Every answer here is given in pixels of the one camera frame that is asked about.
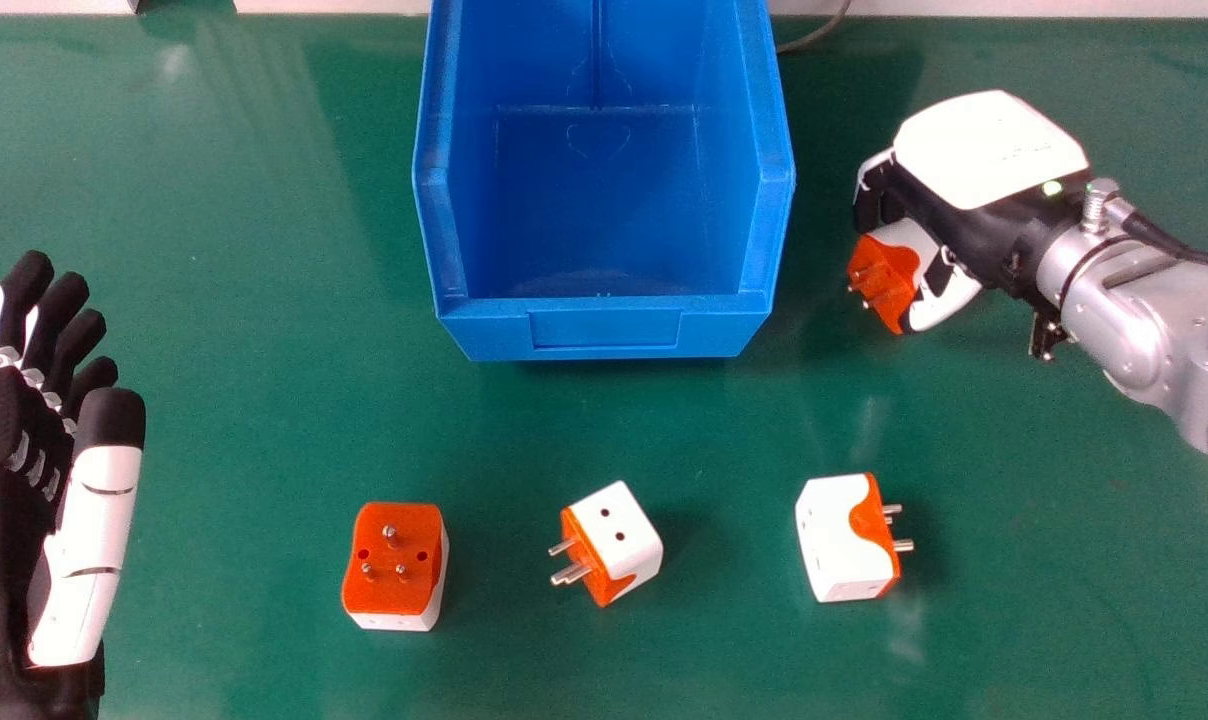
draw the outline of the bin floor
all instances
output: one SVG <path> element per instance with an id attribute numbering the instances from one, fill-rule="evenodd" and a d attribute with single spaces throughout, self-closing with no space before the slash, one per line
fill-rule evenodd
<path id="1" fill-rule="evenodd" d="M 709 246 L 691 106 L 500 106 L 495 163 L 494 242 L 472 292 L 736 292 L 714 254 L 739 265 L 741 249 Z"/>

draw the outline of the black fingertip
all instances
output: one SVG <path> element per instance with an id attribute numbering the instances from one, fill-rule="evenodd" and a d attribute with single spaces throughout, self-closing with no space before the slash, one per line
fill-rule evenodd
<path id="1" fill-rule="evenodd" d="M 40 300 L 40 317 L 23 354 L 24 368 L 48 373 L 57 348 L 57 337 L 88 302 L 88 283 L 80 273 L 66 273 L 57 278 L 48 292 Z"/>
<path id="2" fill-rule="evenodd" d="M 81 310 L 75 315 L 65 331 L 57 337 L 57 348 L 52 355 L 43 391 L 53 391 L 57 396 L 65 397 L 70 391 L 70 374 L 75 372 L 75 365 L 83 362 L 105 333 L 106 319 L 101 318 L 98 310 Z"/>
<path id="3" fill-rule="evenodd" d="M 91 447 L 146 443 L 146 405 L 130 389 L 97 388 L 85 397 L 75 429 L 75 455 Z"/>
<path id="4" fill-rule="evenodd" d="M 60 413 L 64 418 L 79 420 L 85 396 L 97 388 L 111 387 L 116 381 L 120 381 L 120 366 L 116 366 L 114 360 L 105 355 L 93 359 L 70 381 L 70 389 L 60 405 Z"/>
<path id="5" fill-rule="evenodd" d="M 0 310 L 0 347 L 14 348 L 19 354 L 27 339 L 27 313 L 52 283 L 52 261 L 39 250 L 28 251 L 0 281 L 4 307 Z"/>

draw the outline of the orange and white plug adapter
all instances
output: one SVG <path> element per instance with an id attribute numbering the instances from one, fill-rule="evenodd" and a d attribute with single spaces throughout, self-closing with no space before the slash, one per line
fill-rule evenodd
<path id="1" fill-rule="evenodd" d="M 342 606 L 366 631 L 426 632 L 440 616 L 448 533 L 425 503 L 367 503 L 356 516 Z"/>
<path id="2" fill-rule="evenodd" d="M 884 505 L 872 474 L 809 480 L 795 503 L 800 554 L 818 602 L 870 600 L 901 577 L 898 553 L 914 550 L 888 527 L 901 505 Z"/>
<path id="3" fill-rule="evenodd" d="M 609 605 L 662 568 L 662 538 L 622 480 L 561 510 L 559 524 L 563 541 L 548 552 L 568 552 L 571 564 L 550 583 L 582 580 L 596 605 Z"/>

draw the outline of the orange plastic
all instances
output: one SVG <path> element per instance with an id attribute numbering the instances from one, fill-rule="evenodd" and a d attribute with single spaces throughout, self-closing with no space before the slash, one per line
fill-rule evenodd
<path id="1" fill-rule="evenodd" d="M 577 523 L 577 516 L 569 509 L 559 511 L 559 534 L 567 541 L 568 539 L 573 541 L 571 546 L 568 546 L 568 559 L 591 569 L 586 577 L 582 577 L 582 583 L 586 585 L 586 591 L 591 593 L 591 600 L 594 600 L 596 605 L 606 606 L 635 580 L 633 574 L 618 580 L 608 576 L 604 561 L 600 561 L 596 546 L 592 546 Z"/>
<path id="2" fill-rule="evenodd" d="M 878 544 L 884 552 L 893 558 L 893 577 L 879 588 L 876 597 L 883 597 L 893 585 L 901 577 L 902 567 L 898 562 L 898 552 L 893 550 L 893 535 L 888 532 L 888 523 L 884 521 L 884 501 L 879 498 L 879 484 L 875 483 L 875 475 L 866 475 L 866 484 L 870 486 L 865 500 L 858 503 L 853 510 L 848 511 L 848 527 L 860 538 L 869 539 L 870 542 Z"/>
<path id="3" fill-rule="evenodd" d="M 383 534 L 387 526 L 395 528 L 391 541 Z M 445 517 L 434 505 L 367 503 L 356 516 L 342 606 L 348 612 L 422 615 L 440 582 L 443 533 Z M 397 565 L 403 574 L 395 573 Z"/>
<path id="4" fill-rule="evenodd" d="M 848 260 L 848 288 L 861 294 L 889 331 L 902 333 L 901 319 L 914 300 L 919 266 L 919 256 L 908 246 L 884 245 L 864 234 Z"/>

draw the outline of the gray wire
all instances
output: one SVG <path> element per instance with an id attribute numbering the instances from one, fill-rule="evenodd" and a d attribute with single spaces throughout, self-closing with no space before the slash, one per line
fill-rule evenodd
<path id="1" fill-rule="evenodd" d="M 823 23 L 821 27 L 814 31 L 811 31 L 809 35 L 778 45 L 777 54 L 790 56 L 791 53 L 802 53 L 802 51 L 809 50 L 817 45 L 823 37 L 831 35 L 831 31 L 836 29 L 836 27 L 840 27 L 840 23 L 843 22 L 846 14 L 848 14 L 848 5 L 852 5 L 852 0 L 843 0 L 843 4 L 841 4 L 840 8 L 836 10 L 836 14 L 831 14 L 831 19 Z"/>

